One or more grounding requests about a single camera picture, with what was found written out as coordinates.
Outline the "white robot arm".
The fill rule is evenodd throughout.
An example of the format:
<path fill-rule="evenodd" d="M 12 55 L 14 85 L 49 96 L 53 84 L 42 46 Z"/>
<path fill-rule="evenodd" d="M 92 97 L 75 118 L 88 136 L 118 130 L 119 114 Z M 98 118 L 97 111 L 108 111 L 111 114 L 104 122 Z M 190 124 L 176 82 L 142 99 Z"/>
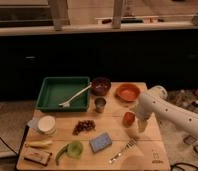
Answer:
<path fill-rule="evenodd" d="M 152 113 L 159 114 L 198 139 L 198 114 L 167 102 L 167 96 L 166 89 L 160 85 L 141 92 L 133 108 L 136 117 L 147 121 Z"/>

